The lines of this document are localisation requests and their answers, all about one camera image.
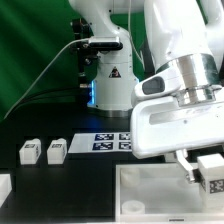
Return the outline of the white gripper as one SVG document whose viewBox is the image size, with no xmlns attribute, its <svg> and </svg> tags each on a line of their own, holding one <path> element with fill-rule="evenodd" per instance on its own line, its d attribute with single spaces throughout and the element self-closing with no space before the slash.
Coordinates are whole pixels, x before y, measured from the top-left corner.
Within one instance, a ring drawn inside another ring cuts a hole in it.
<svg viewBox="0 0 224 224">
<path fill-rule="evenodd" d="M 180 107 L 172 96 L 143 101 L 133 109 L 130 134 L 137 158 L 176 151 L 177 163 L 194 183 L 187 150 L 224 143 L 224 102 Z"/>
</svg>

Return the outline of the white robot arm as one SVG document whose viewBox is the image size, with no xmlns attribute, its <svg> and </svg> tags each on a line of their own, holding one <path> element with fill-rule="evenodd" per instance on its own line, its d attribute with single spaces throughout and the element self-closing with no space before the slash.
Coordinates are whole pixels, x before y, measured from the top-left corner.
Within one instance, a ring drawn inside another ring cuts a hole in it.
<svg viewBox="0 0 224 224">
<path fill-rule="evenodd" d="M 190 150 L 224 143 L 224 8 L 221 0 L 68 0 L 92 31 L 84 46 L 97 54 L 89 108 L 128 116 L 132 152 L 139 159 L 172 153 L 187 178 L 200 171 Z M 114 14 L 142 12 L 154 74 L 133 73 L 131 32 Z"/>
</svg>

